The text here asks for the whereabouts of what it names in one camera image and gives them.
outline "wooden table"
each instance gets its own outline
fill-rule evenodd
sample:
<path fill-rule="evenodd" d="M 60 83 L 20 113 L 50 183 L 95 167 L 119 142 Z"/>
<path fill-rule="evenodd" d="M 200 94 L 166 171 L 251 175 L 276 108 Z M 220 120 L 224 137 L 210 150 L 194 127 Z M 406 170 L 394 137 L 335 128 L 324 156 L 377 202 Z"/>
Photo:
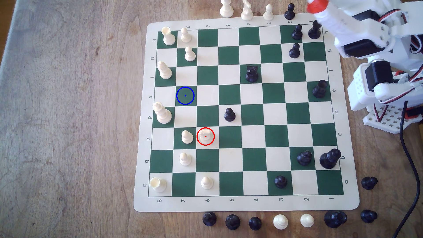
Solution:
<path fill-rule="evenodd" d="M 254 15 L 268 3 L 283 14 L 289 3 L 251 1 Z M 306 1 L 294 1 L 305 12 Z M 232 3 L 240 16 L 242 2 Z M 359 208 L 346 211 L 338 229 L 311 228 L 304 211 L 234 212 L 228 230 L 206 227 L 202 213 L 139 213 L 133 208 L 138 128 L 147 24 L 220 18 L 218 0 L 29 1 L 20 0 L 0 71 L 0 237 L 390 237 L 415 195 L 415 179 L 398 135 L 363 125 L 364 110 L 349 111 L 357 179 L 375 176 L 371 191 L 360 186 Z M 342 59 L 345 86 L 360 61 Z M 420 175 L 423 150 L 417 125 L 405 142 Z M 401 237 L 422 237 L 423 202 Z M 363 209 L 379 214 L 372 224 Z M 282 213 L 288 228 L 272 219 Z M 259 231 L 247 221 L 258 216 Z"/>

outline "blue circle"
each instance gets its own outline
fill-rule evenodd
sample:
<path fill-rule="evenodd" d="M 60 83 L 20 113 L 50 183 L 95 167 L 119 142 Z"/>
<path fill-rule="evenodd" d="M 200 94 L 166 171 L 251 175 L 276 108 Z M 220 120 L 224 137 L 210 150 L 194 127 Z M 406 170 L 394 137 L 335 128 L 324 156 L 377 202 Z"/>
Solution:
<path fill-rule="evenodd" d="M 189 103 L 181 103 L 181 101 L 179 101 L 179 99 L 178 99 L 178 93 L 179 93 L 179 90 L 181 90 L 181 89 L 183 89 L 183 88 L 190 89 L 190 90 L 191 90 L 191 92 L 192 92 L 192 100 L 191 100 Z M 192 88 L 190 88 L 190 87 L 181 87 L 181 88 L 180 88 L 180 89 L 178 89 L 178 91 L 176 92 L 176 100 L 178 100 L 178 102 L 179 102 L 179 103 L 181 103 L 182 105 L 188 105 L 188 104 L 191 104 L 191 103 L 194 101 L 194 98 L 195 98 L 194 90 L 193 90 Z"/>

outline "chessboard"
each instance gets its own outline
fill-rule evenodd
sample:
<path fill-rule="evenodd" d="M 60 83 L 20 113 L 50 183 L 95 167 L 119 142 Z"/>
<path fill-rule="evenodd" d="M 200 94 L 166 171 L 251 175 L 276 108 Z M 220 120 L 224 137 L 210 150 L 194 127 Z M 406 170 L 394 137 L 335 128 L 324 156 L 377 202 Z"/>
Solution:
<path fill-rule="evenodd" d="M 318 39 L 308 31 L 314 17 L 296 14 L 293 20 L 275 15 L 250 21 L 238 18 L 151 23 L 147 27 L 141 96 L 140 132 L 135 174 L 134 208 L 142 212 L 352 210 L 359 205 L 340 56 L 334 36 L 321 28 Z M 292 38 L 297 24 L 303 37 Z M 161 29 L 169 27 L 176 41 L 166 45 Z M 192 39 L 181 40 L 186 28 Z M 300 56 L 288 53 L 299 43 Z M 196 54 L 184 57 L 185 47 Z M 160 77 L 157 64 L 171 70 Z M 258 67 L 258 80 L 246 80 L 247 66 Z M 328 87 L 323 98 L 312 90 L 320 80 Z M 157 121 L 154 102 L 172 114 Z M 224 119 L 226 108 L 235 120 Z M 196 138 L 207 127 L 210 145 Z M 190 144 L 182 131 L 194 136 Z M 342 156 L 333 169 L 319 162 L 338 148 Z M 297 156 L 308 150 L 307 166 Z M 192 158 L 188 166 L 181 153 Z M 275 178 L 284 176 L 283 189 Z M 155 191 L 152 178 L 166 181 Z M 201 186 L 212 178 L 211 189 Z"/>

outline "red circle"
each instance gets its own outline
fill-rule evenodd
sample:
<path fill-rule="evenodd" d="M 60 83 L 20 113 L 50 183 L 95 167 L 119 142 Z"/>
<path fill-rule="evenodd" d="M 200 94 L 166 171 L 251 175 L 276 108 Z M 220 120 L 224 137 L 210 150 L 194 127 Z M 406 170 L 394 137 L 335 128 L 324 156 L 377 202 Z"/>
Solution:
<path fill-rule="evenodd" d="M 213 133 L 213 140 L 209 143 L 209 144 L 203 144 L 203 143 L 201 143 L 199 140 L 198 140 L 198 133 L 200 132 L 200 130 L 202 130 L 202 129 L 209 129 L 209 130 L 211 130 L 211 132 Z M 214 135 L 214 131 L 212 130 L 212 129 L 210 129 L 210 128 L 208 128 L 208 127 L 203 127 L 203 128 L 201 128 L 201 129 L 199 129 L 198 131 L 197 131 L 197 141 L 201 144 L 201 145 L 204 145 L 204 146 L 207 146 L 207 145 L 211 145 L 213 142 L 214 142 L 214 138 L 215 138 L 216 136 Z"/>

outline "black cable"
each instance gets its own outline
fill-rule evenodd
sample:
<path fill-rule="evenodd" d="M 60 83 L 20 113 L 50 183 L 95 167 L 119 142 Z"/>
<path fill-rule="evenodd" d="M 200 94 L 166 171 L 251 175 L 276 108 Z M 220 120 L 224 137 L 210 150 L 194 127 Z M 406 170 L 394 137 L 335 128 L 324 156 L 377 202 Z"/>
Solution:
<path fill-rule="evenodd" d="M 408 217 L 411 215 L 411 212 L 413 212 L 414 207 L 417 204 L 417 201 L 419 200 L 420 196 L 420 179 L 419 174 L 417 173 L 416 166 L 413 163 L 413 160 L 411 159 L 410 153 L 408 153 L 407 147 L 404 143 L 404 137 L 403 137 L 403 129 L 404 129 L 404 119 L 405 119 L 405 112 L 407 111 L 407 104 L 408 101 L 404 102 L 404 107 L 402 109 L 402 117 L 401 117 L 401 123 L 399 126 L 399 138 L 401 140 L 402 147 L 404 148 L 405 155 L 408 158 L 408 161 L 410 162 L 411 168 L 413 169 L 414 176 L 416 177 L 416 183 L 417 183 L 417 190 L 416 190 L 416 197 L 414 198 L 414 202 L 411 205 L 410 209 L 408 210 L 407 214 L 405 214 L 405 217 L 402 219 L 401 223 L 398 225 L 397 230 L 395 231 L 392 238 L 396 238 L 399 231 L 401 230 L 402 226 L 404 226 L 405 222 L 407 221 Z"/>

